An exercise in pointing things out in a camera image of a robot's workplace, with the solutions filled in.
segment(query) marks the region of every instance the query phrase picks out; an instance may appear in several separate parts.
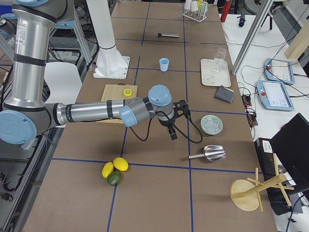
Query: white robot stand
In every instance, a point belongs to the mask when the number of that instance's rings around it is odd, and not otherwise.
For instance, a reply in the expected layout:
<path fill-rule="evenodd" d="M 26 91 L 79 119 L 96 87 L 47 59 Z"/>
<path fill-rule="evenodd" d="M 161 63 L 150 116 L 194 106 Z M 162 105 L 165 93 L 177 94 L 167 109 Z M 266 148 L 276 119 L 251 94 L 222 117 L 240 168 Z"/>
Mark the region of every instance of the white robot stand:
<path fill-rule="evenodd" d="M 95 78 L 125 79 L 130 57 L 121 56 L 116 48 L 110 11 L 106 0 L 87 0 L 98 45 Z"/>
<path fill-rule="evenodd" d="M 284 174 L 279 174 L 277 155 L 274 153 L 274 164 L 276 176 L 265 181 L 258 181 L 258 168 L 255 168 L 255 180 L 247 178 L 247 180 L 236 180 L 232 183 L 230 187 L 230 196 L 233 203 L 240 209 L 244 211 L 253 211 L 260 206 L 260 210 L 263 211 L 263 206 L 261 202 L 260 191 L 267 188 L 279 188 L 289 206 L 292 206 L 289 197 L 287 196 L 285 189 L 293 190 L 293 187 L 287 187 L 282 185 L 282 181 L 286 180 Z"/>

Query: black monitor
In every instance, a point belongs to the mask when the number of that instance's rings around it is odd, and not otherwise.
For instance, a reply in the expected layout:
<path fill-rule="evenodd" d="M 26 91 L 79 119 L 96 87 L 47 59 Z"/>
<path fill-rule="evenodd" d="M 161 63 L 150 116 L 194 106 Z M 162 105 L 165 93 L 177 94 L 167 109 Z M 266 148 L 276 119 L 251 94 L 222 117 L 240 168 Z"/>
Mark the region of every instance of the black monitor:
<path fill-rule="evenodd" d="M 269 142 L 296 183 L 288 195 L 302 191 L 309 199 L 309 122 L 298 113 Z"/>

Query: white chair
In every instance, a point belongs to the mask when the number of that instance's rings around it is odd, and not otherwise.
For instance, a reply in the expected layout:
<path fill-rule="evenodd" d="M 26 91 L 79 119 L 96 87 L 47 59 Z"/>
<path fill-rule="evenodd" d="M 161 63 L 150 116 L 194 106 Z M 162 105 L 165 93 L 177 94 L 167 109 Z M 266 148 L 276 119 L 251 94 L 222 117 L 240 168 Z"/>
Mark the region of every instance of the white chair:
<path fill-rule="evenodd" d="M 50 96 L 45 103 L 60 102 L 65 105 L 75 103 L 82 82 L 74 64 L 65 62 L 47 63 L 44 79 L 50 89 Z"/>

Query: blue cup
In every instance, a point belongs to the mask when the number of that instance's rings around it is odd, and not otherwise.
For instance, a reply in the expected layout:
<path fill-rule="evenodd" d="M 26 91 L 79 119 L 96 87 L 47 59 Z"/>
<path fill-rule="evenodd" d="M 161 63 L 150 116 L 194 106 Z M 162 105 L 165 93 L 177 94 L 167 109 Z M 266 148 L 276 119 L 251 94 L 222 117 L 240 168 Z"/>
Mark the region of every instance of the blue cup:
<path fill-rule="evenodd" d="M 159 60 L 159 63 L 160 63 L 160 70 L 162 72 L 166 72 L 169 68 L 169 59 L 167 58 L 161 58 Z"/>

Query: drinking glass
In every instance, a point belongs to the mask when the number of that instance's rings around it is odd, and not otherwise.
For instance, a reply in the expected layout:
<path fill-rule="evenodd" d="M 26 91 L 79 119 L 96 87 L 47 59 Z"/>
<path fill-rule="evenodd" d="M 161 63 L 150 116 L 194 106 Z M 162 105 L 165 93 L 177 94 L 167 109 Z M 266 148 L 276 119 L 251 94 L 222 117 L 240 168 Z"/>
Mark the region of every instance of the drinking glass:
<path fill-rule="evenodd" d="M 220 71 L 220 63 L 225 59 L 226 49 L 219 47 L 216 54 L 214 55 L 214 61 L 216 62 L 215 66 L 211 69 L 212 73 L 218 73 Z"/>

